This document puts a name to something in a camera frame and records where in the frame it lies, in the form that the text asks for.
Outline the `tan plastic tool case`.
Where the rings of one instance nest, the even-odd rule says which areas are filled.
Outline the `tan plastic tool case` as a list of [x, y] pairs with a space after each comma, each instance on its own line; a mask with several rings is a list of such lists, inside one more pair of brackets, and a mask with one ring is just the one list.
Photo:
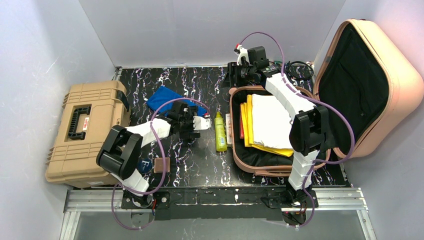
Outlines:
[[63, 99], [57, 137], [47, 156], [47, 182], [80, 189], [117, 183], [97, 165], [96, 158], [111, 128], [130, 124], [126, 93], [126, 87], [116, 80], [70, 87]]

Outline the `white shirt blue print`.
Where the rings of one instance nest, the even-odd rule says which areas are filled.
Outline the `white shirt blue print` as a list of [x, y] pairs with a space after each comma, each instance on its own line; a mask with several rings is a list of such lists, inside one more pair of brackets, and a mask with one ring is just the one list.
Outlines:
[[273, 95], [252, 95], [253, 142], [266, 148], [291, 150], [288, 111]]

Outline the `pink suitcase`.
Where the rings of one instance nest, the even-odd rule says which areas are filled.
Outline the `pink suitcase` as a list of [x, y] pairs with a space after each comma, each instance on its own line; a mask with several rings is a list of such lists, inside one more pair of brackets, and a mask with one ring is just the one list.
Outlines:
[[[332, 134], [326, 151], [321, 151], [314, 170], [329, 163], [331, 153], [340, 158], [364, 157], [424, 97], [424, 82], [417, 70], [374, 22], [344, 21], [335, 33], [315, 79], [313, 92], [305, 95], [329, 105], [328, 123]], [[247, 95], [272, 96], [266, 90], [237, 88], [259, 83], [238, 83], [230, 95], [232, 152], [243, 171], [260, 176], [289, 177], [290, 157], [245, 147], [240, 139], [240, 104]]]

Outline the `aluminium frame rail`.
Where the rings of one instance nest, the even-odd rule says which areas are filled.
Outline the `aluminium frame rail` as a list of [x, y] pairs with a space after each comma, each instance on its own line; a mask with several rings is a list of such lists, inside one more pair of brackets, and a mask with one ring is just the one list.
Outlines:
[[304, 199], [289, 202], [277, 187], [166, 187], [152, 196], [131, 196], [117, 189], [70, 190], [64, 204], [60, 238], [72, 240], [83, 212], [148, 213], [158, 221], [177, 219], [288, 219], [299, 227], [307, 213], [316, 219], [320, 211], [354, 211], [367, 240], [376, 234], [360, 188], [318, 187]]

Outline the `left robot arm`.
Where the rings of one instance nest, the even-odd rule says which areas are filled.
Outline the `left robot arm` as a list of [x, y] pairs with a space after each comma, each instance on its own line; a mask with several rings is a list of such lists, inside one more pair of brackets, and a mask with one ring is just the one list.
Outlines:
[[158, 188], [148, 191], [149, 183], [137, 169], [143, 147], [156, 142], [163, 151], [162, 139], [178, 133], [180, 138], [191, 141], [200, 137], [200, 130], [211, 125], [209, 119], [198, 114], [198, 105], [189, 105], [183, 98], [168, 103], [170, 109], [162, 113], [156, 110], [150, 121], [130, 128], [114, 125], [97, 154], [96, 164], [135, 196], [158, 191]]

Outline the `blue microfibre towel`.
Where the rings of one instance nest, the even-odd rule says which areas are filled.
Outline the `blue microfibre towel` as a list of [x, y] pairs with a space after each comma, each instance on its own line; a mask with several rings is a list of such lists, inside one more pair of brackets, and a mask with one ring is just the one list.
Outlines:
[[[151, 108], [153, 111], [156, 111], [161, 105], [164, 103], [182, 98], [181, 95], [174, 92], [173, 90], [165, 87], [160, 86], [159, 89], [147, 100], [146, 104], [149, 108]], [[189, 107], [192, 106], [198, 106], [197, 108], [197, 115], [203, 117], [205, 114], [208, 114], [208, 111], [206, 108], [202, 107], [199, 103], [194, 103], [190, 100], [182, 100], [183, 102], [187, 103]]]

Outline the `yellow-green spray bottle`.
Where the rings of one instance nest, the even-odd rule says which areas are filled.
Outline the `yellow-green spray bottle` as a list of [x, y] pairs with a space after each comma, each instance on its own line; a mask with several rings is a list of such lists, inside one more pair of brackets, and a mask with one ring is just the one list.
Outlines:
[[225, 152], [228, 149], [225, 121], [218, 111], [214, 118], [215, 145], [217, 152]]

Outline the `brown leather wallet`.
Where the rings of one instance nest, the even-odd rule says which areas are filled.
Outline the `brown leather wallet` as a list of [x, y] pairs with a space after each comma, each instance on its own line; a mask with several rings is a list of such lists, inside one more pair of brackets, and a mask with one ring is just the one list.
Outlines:
[[171, 160], [169, 157], [166, 157], [165, 160], [163, 160], [162, 157], [158, 157], [154, 159], [154, 167], [153, 172], [155, 174], [158, 173], [169, 173], [171, 171]]

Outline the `dark round jar lid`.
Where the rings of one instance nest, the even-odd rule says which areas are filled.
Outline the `dark round jar lid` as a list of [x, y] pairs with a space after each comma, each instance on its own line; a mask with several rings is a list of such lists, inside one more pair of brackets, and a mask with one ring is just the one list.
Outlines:
[[152, 168], [153, 168], [153, 162], [152, 162], [152, 160], [150, 160], [148, 158], [139, 160], [138, 163], [137, 163], [137, 170], [141, 174], [147, 174], [147, 173], [151, 172]]

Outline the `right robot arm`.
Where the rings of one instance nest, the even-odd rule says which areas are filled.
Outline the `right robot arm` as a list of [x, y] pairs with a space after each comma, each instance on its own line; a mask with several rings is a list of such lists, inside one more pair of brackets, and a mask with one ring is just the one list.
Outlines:
[[328, 150], [328, 144], [333, 139], [329, 125], [330, 106], [302, 95], [289, 81], [283, 67], [262, 61], [251, 63], [245, 57], [227, 64], [223, 84], [235, 86], [251, 79], [257, 80], [259, 84], [239, 87], [237, 91], [267, 91], [288, 112], [291, 124], [288, 137], [293, 149], [293, 164], [288, 181], [295, 191], [306, 189], [312, 183], [311, 173], [319, 162], [318, 154]]

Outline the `yellow garment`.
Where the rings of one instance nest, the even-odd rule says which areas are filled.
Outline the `yellow garment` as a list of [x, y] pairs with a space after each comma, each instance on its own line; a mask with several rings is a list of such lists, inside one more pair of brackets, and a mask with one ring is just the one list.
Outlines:
[[248, 148], [255, 148], [263, 152], [277, 154], [284, 157], [292, 156], [294, 153], [293, 148], [274, 149], [255, 144], [253, 142], [252, 95], [253, 94], [247, 95], [246, 102], [240, 104], [241, 123], [244, 129], [244, 146]]

